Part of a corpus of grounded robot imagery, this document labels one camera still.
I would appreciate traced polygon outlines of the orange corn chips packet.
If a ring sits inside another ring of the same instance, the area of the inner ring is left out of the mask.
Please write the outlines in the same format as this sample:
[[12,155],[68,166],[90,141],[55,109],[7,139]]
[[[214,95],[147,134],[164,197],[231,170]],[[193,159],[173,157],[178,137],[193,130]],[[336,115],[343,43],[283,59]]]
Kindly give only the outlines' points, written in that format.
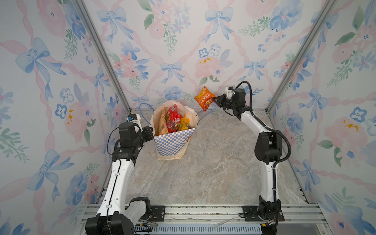
[[200,93],[194,97],[203,110],[207,110],[209,108],[213,102],[213,98],[215,98],[215,95],[211,93],[206,86],[204,86]]

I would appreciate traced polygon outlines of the blue checkered paper bag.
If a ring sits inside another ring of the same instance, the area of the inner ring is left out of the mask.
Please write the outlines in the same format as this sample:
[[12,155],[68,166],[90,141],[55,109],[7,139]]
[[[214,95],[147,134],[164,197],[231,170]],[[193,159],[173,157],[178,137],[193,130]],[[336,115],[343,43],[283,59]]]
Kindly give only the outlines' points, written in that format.
[[[174,133],[156,135],[157,120],[162,116],[164,108],[170,108],[177,105],[177,111],[186,115],[190,119],[189,129],[177,131]],[[175,101],[167,101],[158,107],[150,120],[146,122],[153,127],[154,142],[157,149],[157,157],[160,161],[181,159],[185,154],[190,138],[200,122],[198,114],[190,107],[184,106]]]

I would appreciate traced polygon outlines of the red fruit candy bag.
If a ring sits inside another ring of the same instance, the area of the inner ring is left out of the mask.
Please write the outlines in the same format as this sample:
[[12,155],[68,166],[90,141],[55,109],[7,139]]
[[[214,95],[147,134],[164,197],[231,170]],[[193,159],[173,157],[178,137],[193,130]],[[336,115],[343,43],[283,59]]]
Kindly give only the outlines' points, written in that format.
[[177,132],[181,122],[182,116],[178,113],[178,107],[176,104],[168,108],[165,115],[165,123],[169,133]]

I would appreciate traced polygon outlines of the yellow mango candy bag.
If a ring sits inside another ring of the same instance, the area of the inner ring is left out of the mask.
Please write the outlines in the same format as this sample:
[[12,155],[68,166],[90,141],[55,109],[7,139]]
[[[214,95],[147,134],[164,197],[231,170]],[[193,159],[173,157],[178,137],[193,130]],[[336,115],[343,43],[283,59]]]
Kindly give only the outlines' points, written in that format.
[[189,129],[190,119],[184,115],[179,123],[178,131],[184,131]]

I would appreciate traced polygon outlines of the tan potato chips pouch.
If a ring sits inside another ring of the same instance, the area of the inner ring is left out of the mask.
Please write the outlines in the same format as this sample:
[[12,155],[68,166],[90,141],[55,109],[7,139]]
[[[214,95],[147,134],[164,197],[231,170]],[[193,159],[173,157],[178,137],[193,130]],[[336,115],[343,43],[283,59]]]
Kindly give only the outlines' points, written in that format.
[[155,116],[155,136],[168,134],[168,128],[165,121],[167,107],[162,107]]

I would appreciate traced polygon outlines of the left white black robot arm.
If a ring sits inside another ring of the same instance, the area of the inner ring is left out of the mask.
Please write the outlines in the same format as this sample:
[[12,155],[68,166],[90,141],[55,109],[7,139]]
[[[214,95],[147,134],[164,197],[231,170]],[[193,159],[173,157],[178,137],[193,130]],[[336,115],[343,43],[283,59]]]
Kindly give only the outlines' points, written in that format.
[[134,235],[135,227],[151,220],[148,197],[138,197],[126,204],[129,182],[136,160],[144,143],[153,140],[153,128],[136,122],[119,126],[119,140],[115,143],[108,189],[96,216],[85,224],[87,235]]

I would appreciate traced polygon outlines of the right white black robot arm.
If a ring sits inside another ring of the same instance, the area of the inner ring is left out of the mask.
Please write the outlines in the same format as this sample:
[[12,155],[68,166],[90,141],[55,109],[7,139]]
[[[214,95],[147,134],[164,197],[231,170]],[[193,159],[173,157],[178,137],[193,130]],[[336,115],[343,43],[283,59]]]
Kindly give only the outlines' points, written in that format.
[[277,162],[283,153],[281,133],[259,119],[251,106],[246,105],[245,99],[244,89],[229,87],[225,94],[212,98],[212,101],[225,112],[233,111],[232,116],[237,117],[257,134],[254,155],[261,162],[258,216],[263,221],[277,222],[281,205],[277,190]]

